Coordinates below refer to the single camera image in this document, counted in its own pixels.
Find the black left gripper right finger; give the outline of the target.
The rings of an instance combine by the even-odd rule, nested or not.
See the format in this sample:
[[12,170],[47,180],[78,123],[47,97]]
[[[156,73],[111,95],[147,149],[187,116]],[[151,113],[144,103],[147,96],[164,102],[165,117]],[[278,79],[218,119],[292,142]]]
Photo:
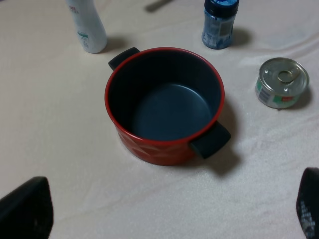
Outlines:
[[304,170],[296,201],[296,211],[307,239],[319,238],[319,169]]

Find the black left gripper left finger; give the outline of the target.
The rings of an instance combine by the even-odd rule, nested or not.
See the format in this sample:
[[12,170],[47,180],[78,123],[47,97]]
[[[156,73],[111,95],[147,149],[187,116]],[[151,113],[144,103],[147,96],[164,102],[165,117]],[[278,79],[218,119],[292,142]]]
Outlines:
[[2,239],[47,239],[54,224],[48,179],[36,176],[0,200]]

